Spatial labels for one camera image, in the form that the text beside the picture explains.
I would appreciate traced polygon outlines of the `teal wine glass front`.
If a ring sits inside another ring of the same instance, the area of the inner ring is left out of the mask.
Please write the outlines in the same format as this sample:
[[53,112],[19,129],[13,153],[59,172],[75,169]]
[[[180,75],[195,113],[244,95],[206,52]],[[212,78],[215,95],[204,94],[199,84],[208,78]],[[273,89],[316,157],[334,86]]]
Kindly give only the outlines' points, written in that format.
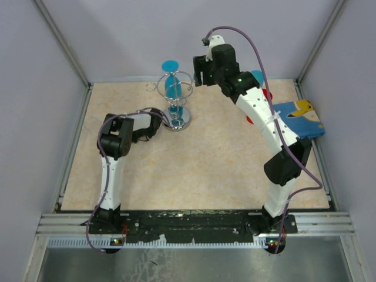
[[260,70],[252,70],[251,74],[255,77],[255,79],[258,81],[259,85],[263,87],[264,85],[264,76],[262,71]]

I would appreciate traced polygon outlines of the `red wine glass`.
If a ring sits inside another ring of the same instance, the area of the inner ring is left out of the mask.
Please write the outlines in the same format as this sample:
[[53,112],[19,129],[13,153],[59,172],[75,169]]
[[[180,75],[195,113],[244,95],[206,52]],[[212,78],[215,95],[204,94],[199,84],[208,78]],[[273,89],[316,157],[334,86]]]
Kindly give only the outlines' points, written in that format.
[[252,125],[265,125],[271,120],[272,111],[265,89],[253,88],[244,97],[247,103],[247,120]]

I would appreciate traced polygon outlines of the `blue pikachu cloth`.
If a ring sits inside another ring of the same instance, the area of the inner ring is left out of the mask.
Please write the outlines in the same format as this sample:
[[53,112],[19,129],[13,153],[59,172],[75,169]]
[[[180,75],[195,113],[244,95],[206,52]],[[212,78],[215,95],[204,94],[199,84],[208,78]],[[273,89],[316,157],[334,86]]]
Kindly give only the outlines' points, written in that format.
[[300,139],[313,139],[325,134],[325,129],[309,100],[274,104],[282,121]]

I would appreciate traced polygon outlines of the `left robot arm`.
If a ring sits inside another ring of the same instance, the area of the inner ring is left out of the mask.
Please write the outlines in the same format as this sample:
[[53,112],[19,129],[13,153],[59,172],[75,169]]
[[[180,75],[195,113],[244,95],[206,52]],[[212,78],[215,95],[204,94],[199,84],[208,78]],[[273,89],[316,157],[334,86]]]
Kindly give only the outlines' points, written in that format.
[[150,140],[163,119],[164,114],[157,108],[105,116],[96,141],[102,161],[102,182],[98,204],[86,223],[90,234],[120,232],[120,183],[126,156],[133,143],[141,138]]

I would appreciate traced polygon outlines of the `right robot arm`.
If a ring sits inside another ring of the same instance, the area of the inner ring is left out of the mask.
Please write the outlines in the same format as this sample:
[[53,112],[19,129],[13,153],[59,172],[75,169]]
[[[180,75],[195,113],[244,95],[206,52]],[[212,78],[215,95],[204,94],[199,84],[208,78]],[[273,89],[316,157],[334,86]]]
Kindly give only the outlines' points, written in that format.
[[236,53],[230,44],[209,47],[206,55],[193,58],[197,86],[218,85],[221,92],[239,107],[257,126],[273,154],[264,164],[270,188],[261,216],[250,222],[253,234],[274,233],[283,226],[283,213],[302,168],[311,150],[308,138],[301,139],[279,117],[272,113],[257,79],[242,72]]

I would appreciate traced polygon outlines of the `chrome wine glass rack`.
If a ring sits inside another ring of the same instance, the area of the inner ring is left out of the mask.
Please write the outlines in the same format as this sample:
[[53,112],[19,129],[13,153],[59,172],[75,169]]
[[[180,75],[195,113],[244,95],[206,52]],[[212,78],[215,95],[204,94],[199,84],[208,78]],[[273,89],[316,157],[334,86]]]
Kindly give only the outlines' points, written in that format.
[[192,122],[186,104],[194,91],[193,78],[184,71],[166,72],[157,82],[146,84],[148,92],[157,92],[167,103],[163,125],[172,132],[185,130]]

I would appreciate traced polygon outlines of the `blue wine glass back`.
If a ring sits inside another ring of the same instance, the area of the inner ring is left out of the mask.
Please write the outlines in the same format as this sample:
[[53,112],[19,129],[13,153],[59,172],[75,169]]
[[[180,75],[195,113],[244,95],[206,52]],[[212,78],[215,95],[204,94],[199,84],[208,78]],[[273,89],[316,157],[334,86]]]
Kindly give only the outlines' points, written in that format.
[[179,64],[176,61],[165,61],[162,64],[162,70],[169,73],[164,82],[164,95],[167,97],[169,107],[166,112],[166,116],[169,118],[170,127],[181,127],[185,124],[182,114],[183,106],[180,105],[178,98],[182,96],[182,86],[179,79],[176,77],[176,71],[178,71]]

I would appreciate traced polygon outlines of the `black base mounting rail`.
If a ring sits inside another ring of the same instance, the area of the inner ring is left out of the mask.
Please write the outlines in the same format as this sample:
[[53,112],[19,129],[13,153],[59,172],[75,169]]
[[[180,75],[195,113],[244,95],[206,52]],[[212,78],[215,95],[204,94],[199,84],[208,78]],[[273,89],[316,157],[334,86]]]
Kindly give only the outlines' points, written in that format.
[[126,243],[251,243],[255,236],[298,232],[295,217],[271,218],[261,210],[97,211],[84,221],[90,235],[119,234]]

